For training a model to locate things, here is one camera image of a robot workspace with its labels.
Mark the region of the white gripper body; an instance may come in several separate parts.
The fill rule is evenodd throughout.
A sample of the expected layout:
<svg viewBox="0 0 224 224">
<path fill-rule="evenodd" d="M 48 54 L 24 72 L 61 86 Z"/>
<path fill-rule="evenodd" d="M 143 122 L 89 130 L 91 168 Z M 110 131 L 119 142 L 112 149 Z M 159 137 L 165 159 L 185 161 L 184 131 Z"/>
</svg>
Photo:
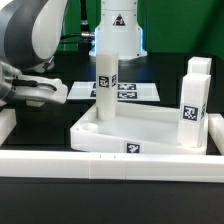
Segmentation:
<svg viewBox="0 0 224 224">
<path fill-rule="evenodd" d="M 13 79 L 15 98 L 27 101 L 64 104 L 68 87 L 58 78 L 20 75 Z"/>
</svg>

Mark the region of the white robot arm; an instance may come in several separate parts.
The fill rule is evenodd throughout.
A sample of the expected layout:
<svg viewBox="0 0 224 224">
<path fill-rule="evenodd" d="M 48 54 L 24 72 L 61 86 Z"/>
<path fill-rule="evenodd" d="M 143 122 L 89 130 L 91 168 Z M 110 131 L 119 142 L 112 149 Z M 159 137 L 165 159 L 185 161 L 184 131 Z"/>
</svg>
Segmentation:
<svg viewBox="0 0 224 224">
<path fill-rule="evenodd" d="M 68 88 L 59 79 L 27 76 L 54 62 L 66 9 L 71 0 L 0 0 L 0 106 L 11 99 L 63 104 Z M 100 0 L 101 21 L 95 28 L 94 58 L 116 51 L 121 61 L 147 55 L 137 22 L 138 0 Z"/>
</svg>

